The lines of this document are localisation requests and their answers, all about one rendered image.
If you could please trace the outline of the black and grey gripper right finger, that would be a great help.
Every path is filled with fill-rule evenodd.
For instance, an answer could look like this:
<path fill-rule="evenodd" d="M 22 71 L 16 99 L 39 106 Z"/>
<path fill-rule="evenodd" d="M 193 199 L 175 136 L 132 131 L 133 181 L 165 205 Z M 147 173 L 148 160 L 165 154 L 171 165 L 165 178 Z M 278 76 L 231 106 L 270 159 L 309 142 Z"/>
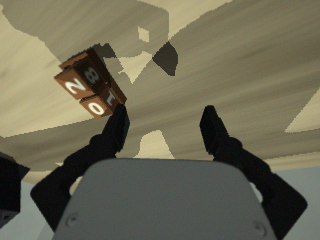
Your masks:
<path fill-rule="evenodd" d="M 283 240 L 303 212 L 306 199 L 276 173 L 270 166 L 243 149 L 241 141 L 230 137 L 213 105 L 205 107 L 200 130 L 204 145 L 212 161 L 238 168 L 262 195 L 260 203 L 277 240 Z"/>

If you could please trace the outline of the brown calendar cube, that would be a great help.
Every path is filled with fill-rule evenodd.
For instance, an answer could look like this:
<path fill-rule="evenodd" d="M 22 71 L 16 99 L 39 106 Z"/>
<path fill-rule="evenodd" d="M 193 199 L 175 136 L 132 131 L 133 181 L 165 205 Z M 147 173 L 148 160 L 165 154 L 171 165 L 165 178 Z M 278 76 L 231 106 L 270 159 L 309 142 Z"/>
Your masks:
<path fill-rule="evenodd" d="M 96 94 L 104 83 L 87 58 L 69 66 L 54 79 L 76 100 Z"/>
<path fill-rule="evenodd" d="M 112 115 L 119 101 L 106 84 L 96 94 L 82 98 L 79 103 L 96 119 Z"/>

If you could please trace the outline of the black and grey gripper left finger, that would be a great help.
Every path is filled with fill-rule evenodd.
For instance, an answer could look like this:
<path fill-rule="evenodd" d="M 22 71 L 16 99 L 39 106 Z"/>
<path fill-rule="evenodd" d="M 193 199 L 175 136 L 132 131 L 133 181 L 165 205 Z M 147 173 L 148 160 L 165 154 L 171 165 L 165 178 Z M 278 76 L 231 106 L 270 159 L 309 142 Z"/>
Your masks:
<path fill-rule="evenodd" d="M 117 158 L 115 154 L 123 149 L 129 126 L 125 105 L 117 104 L 102 134 L 93 136 L 87 146 L 69 155 L 61 167 L 32 188 L 30 196 L 54 233 L 71 198 L 71 186 L 94 163 Z"/>

